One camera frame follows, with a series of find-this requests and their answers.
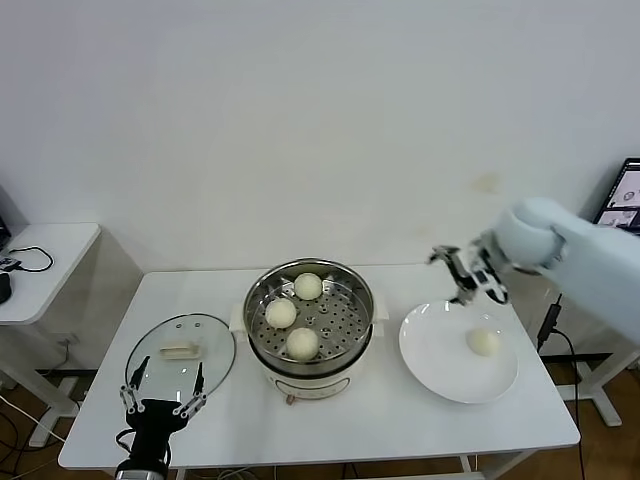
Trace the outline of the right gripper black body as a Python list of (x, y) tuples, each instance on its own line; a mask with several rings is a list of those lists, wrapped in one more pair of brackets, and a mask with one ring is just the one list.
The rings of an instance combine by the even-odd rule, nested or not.
[(472, 241), (458, 252), (457, 258), (462, 277), (459, 285), (473, 288), (474, 299), (478, 295), (485, 295), (490, 300), (505, 299), (505, 285), (490, 264), (489, 253), (480, 240)]

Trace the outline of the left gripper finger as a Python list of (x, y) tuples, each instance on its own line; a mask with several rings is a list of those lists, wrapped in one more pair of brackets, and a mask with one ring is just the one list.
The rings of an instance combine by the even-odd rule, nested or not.
[(174, 415), (180, 418), (192, 418), (206, 404), (207, 395), (204, 393), (205, 378), (203, 374), (203, 363), (198, 364), (196, 379), (192, 398), (184, 405), (174, 410)]
[(130, 379), (120, 387), (119, 395), (126, 413), (136, 413), (144, 410), (140, 401), (137, 399), (137, 392), (144, 378), (149, 360), (150, 356), (145, 356), (140, 365), (133, 370)]

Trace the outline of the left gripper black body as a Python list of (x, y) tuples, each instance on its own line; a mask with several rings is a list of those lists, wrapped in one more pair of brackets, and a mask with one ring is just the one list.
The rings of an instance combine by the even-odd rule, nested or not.
[(126, 423), (134, 431), (131, 458), (166, 459), (171, 436), (183, 430), (188, 419), (182, 416), (179, 402), (144, 399), (127, 411)]

